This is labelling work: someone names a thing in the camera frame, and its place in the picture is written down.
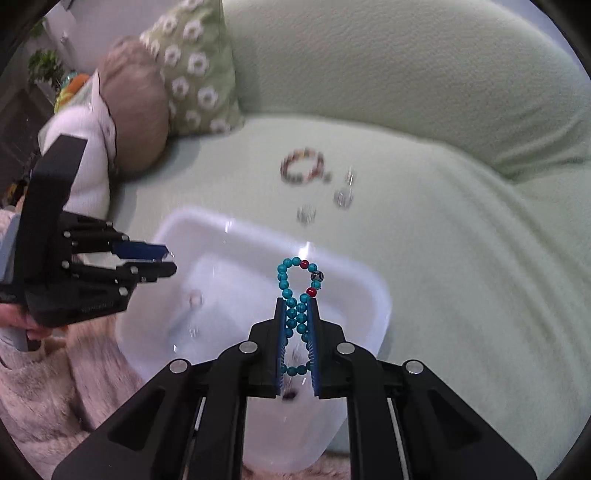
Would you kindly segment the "person's left hand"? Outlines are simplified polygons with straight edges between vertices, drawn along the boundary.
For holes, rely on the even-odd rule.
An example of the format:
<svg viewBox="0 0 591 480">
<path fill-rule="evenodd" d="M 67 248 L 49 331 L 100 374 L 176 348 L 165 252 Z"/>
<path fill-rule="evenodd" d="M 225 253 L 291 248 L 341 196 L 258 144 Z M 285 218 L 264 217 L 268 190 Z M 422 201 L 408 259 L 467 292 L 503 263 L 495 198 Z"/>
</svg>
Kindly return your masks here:
<svg viewBox="0 0 591 480">
<path fill-rule="evenodd" d="M 0 326 L 14 327 L 26 332 L 29 340 L 43 340 L 52 334 L 52 330 L 36 323 L 33 317 L 22 307 L 15 304 L 0 305 Z"/>
</svg>

